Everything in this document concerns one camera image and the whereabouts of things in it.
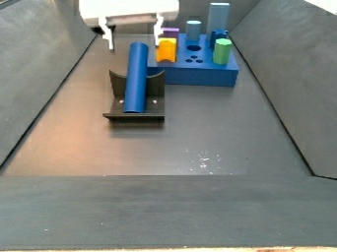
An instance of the blue block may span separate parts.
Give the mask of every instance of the blue block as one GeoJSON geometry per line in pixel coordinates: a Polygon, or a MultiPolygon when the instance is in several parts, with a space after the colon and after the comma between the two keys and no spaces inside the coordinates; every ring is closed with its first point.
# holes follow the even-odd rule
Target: blue block
{"type": "Polygon", "coordinates": [[[214,50],[216,40],[220,38],[228,38],[228,31],[218,29],[210,34],[210,49],[214,50]]]}
{"type": "Polygon", "coordinates": [[[146,62],[149,47],[142,42],[130,46],[126,77],[125,113],[143,113],[146,95],[146,62]]]}
{"type": "Polygon", "coordinates": [[[210,3],[208,39],[212,39],[212,31],[217,29],[226,30],[229,10],[230,10],[229,3],[210,3]]]}
{"type": "Polygon", "coordinates": [[[149,51],[147,75],[165,70],[166,84],[234,87],[238,65],[233,52],[225,65],[213,63],[213,51],[205,34],[200,41],[186,40],[179,34],[177,62],[155,62],[154,46],[149,51]]]}

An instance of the blue cylinder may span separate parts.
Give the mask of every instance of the blue cylinder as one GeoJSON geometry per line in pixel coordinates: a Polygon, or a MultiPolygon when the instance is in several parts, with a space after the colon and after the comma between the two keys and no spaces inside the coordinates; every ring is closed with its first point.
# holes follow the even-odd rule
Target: blue cylinder
{"type": "Polygon", "coordinates": [[[188,21],[186,23],[186,40],[200,40],[202,32],[201,21],[188,21]]]}
{"type": "Polygon", "coordinates": [[[135,42],[129,51],[125,113],[143,113],[146,99],[146,71],[149,47],[135,42]]]}

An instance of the gray wall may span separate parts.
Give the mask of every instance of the gray wall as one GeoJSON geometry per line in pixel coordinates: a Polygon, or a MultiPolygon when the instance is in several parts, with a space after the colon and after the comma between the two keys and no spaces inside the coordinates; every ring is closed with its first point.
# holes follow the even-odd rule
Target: gray wall
{"type": "Polygon", "coordinates": [[[94,34],[66,1],[0,10],[0,163],[86,51],[94,34]]]}
{"type": "MultiPolygon", "coordinates": [[[[204,22],[204,32],[206,32],[210,3],[230,3],[232,9],[228,28],[232,31],[260,1],[261,0],[181,0],[178,19],[167,22],[165,27],[179,28],[182,32],[185,32],[186,22],[192,19],[198,19],[204,22]]],[[[153,26],[147,24],[119,26],[118,32],[153,33],[153,26]]]]}
{"type": "Polygon", "coordinates": [[[262,0],[232,38],[304,157],[337,177],[337,17],[303,0],[262,0]]]}

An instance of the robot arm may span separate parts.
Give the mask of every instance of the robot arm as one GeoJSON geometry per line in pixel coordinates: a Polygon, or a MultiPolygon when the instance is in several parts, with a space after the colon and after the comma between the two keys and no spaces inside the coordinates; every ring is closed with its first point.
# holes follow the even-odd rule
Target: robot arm
{"type": "Polygon", "coordinates": [[[109,27],[126,24],[157,23],[155,45],[162,34],[163,21],[175,20],[179,13],[178,0],[79,0],[79,11],[89,27],[101,27],[114,49],[109,27]]]}

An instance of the green peg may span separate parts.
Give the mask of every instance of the green peg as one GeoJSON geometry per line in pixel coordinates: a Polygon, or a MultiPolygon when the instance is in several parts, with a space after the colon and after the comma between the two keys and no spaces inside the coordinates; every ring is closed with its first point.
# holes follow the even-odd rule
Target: green peg
{"type": "Polygon", "coordinates": [[[232,48],[232,41],[226,38],[216,40],[216,47],[213,53],[213,62],[218,65],[224,65],[229,60],[229,52],[232,48]]]}

